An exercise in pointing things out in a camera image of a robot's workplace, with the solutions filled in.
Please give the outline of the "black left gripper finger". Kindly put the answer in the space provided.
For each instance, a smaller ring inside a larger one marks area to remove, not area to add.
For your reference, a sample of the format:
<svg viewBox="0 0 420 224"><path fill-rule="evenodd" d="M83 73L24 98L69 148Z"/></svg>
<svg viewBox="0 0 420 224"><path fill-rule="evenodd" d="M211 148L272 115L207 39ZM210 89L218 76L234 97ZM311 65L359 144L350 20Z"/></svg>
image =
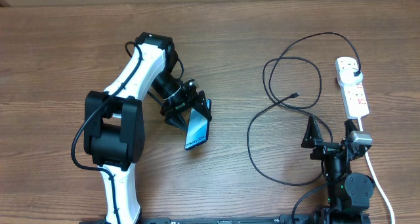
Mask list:
<svg viewBox="0 0 420 224"><path fill-rule="evenodd" d="M187 130L188 125L181 112L168 112L168 113L165 113L164 116L165 116L164 122L166 124L176 127L182 131Z"/></svg>
<svg viewBox="0 0 420 224"><path fill-rule="evenodd" d="M205 97L204 91L198 92L193 96L193 109L199 112L208 122L212 120L211 110L207 105L207 99Z"/></svg>

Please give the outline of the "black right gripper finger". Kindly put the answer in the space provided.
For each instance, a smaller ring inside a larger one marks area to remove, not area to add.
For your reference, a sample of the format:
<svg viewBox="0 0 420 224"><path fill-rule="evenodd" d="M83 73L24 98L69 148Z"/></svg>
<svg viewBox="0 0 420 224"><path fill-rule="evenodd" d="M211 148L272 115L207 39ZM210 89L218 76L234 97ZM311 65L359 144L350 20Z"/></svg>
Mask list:
<svg viewBox="0 0 420 224"><path fill-rule="evenodd" d="M316 123L314 116L308 118L306 131L301 143L302 148L315 148L324 141L320 128Z"/></svg>
<svg viewBox="0 0 420 224"><path fill-rule="evenodd" d="M344 122L345 125L345 140L353 141L354 134L358 131L358 128L351 119L348 119Z"/></svg>

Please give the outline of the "smartphone with teal screen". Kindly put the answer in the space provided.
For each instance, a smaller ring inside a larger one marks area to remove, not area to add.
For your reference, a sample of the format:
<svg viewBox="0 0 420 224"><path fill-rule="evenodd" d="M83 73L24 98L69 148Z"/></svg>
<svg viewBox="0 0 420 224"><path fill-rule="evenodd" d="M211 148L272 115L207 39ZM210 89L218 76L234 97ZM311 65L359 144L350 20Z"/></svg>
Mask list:
<svg viewBox="0 0 420 224"><path fill-rule="evenodd" d="M195 109L191 109L185 150L191 150L206 143L209 138L209 120Z"/></svg>

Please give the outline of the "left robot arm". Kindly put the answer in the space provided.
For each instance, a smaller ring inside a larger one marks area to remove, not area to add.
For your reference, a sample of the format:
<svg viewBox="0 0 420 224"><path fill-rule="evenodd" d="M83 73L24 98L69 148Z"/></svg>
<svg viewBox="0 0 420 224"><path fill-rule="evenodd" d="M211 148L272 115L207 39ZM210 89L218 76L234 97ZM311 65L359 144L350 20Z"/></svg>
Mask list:
<svg viewBox="0 0 420 224"><path fill-rule="evenodd" d="M85 99L85 121L75 138L99 171L106 191L108 212L103 223L139 223L135 167L145 142L142 102L149 90L161 106L164 122L187 133L185 149L208 140L211 101L194 80L172 75L180 64L171 37L141 33L131 42L129 62L103 91L90 91Z"/></svg>

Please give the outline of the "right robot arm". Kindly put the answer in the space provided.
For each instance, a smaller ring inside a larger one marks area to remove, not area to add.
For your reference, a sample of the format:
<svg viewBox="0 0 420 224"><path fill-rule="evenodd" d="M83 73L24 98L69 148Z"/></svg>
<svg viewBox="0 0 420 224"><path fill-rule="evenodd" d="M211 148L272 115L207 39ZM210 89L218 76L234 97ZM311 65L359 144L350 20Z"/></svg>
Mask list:
<svg viewBox="0 0 420 224"><path fill-rule="evenodd" d="M359 130L352 120L345 122L345 137L339 143L325 142L314 116L310 116L301 146L311 148L312 160L323 165L328 206L317 208L309 223L369 223L369 200L375 181L351 171L350 162L363 157L371 148L370 134Z"/></svg>

